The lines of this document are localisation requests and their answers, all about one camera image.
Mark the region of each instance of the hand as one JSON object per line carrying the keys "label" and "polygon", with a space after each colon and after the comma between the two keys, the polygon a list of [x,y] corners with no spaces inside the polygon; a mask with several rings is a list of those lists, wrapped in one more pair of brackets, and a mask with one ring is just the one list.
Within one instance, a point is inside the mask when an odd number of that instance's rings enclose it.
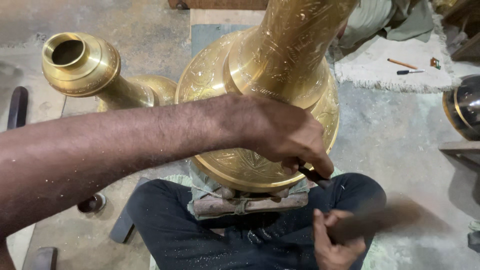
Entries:
{"label": "hand", "polygon": [[313,237],[315,259],[321,270],[347,270],[357,257],[365,251],[365,241],[359,238],[347,245],[333,245],[327,235],[327,227],[338,220],[353,214],[342,210],[332,210],[326,216],[315,209],[313,211]]}
{"label": "hand", "polygon": [[240,96],[245,148],[273,162],[282,161],[287,174],[298,170],[299,159],[313,165],[324,178],[333,173],[333,163],[324,149],[324,127],[299,107],[253,96]]}

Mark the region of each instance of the brass vase neck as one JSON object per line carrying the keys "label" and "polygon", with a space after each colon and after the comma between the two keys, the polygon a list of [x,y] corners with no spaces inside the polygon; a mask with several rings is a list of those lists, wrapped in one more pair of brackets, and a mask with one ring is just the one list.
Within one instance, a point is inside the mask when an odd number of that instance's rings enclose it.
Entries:
{"label": "brass vase neck", "polygon": [[308,108],[328,79],[323,64],[331,41],[357,0],[271,0],[262,23],[230,50],[229,69],[243,94]]}

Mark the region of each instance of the rug fringe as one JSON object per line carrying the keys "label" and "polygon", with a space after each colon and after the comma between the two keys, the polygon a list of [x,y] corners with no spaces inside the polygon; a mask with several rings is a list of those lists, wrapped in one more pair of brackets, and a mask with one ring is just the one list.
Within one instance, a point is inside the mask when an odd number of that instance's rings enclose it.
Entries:
{"label": "rug fringe", "polygon": [[452,69],[453,62],[452,62],[452,59],[450,58],[450,54],[447,51],[447,46],[446,46],[447,37],[443,31],[443,26],[442,26],[443,16],[435,13],[435,11],[433,10],[432,4],[430,2],[428,3],[428,5],[430,8],[430,11],[432,12],[433,31],[439,37],[440,51],[443,57],[443,68],[446,70],[446,72],[450,76],[452,80],[452,85],[437,87],[437,86],[430,86],[426,84],[406,85],[406,84],[392,84],[392,83],[386,83],[382,81],[368,81],[368,80],[354,81],[354,79],[351,78],[350,76],[343,75],[340,65],[336,64],[336,62],[342,59],[344,55],[342,54],[342,50],[338,46],[338,38],[334,38],[334,40],[332,41],[331,53],[333,54],[333,59],[334,59],[333,67],[335,71],[335,78],[338,81],[338,83],[341,84],[344,82],[351,82],[353,84],[353,87],[389,90],[393,92],[402,92],[402,93],[420,93],[420,94],[436,94],[436,93],[441,93],[445,91],[450,91],[455,89],[456,87],[459,87],[460,84],[462,83],[462,80],[460,78],[455,77],[455,73]]}

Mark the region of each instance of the wooden stick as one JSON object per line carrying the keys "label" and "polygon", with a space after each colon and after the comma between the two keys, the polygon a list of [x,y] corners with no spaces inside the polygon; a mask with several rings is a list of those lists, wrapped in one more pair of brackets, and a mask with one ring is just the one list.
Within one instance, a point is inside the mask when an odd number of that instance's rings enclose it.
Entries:
{"label": "wooden stick", "polygon": [[409,67],[409,68],[412,68],[412,69],[418,69],[418,67],[416,67],[416,66],[405,64],[405,63],[402,63],[400,61],[393,60],[393,59],[390,59],[390,58],[388,58],[387,61],[390,61],[390,62],[395,63],[395,64],[399,64],[399,65],[402,65],[402,66],[406,66],[406,67]]}

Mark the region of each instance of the dark brass bowl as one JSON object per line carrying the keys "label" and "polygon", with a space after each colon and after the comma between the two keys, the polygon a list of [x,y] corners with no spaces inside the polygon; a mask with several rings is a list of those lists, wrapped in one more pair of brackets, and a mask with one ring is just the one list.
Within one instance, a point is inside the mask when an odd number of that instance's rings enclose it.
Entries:
{"label": "dark brass bowl", "polygon": [[467,140],[480,140],[480,74],[462,78],[462,85],[444,92],[444,110],[453,127]]}

